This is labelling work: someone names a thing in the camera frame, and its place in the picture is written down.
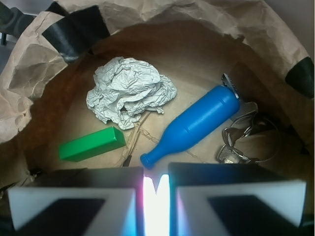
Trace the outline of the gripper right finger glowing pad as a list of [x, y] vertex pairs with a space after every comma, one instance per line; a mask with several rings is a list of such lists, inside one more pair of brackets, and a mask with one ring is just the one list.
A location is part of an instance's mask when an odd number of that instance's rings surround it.
[[304, 236], [306, 183], [257, 165], [171, 163], [172, 236]]

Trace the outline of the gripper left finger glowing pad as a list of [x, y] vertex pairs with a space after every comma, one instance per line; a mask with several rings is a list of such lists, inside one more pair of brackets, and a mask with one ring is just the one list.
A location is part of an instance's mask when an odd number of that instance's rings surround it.
[[18, 236], [142, 236], [143, 169], [58, 170], [8, 191]]

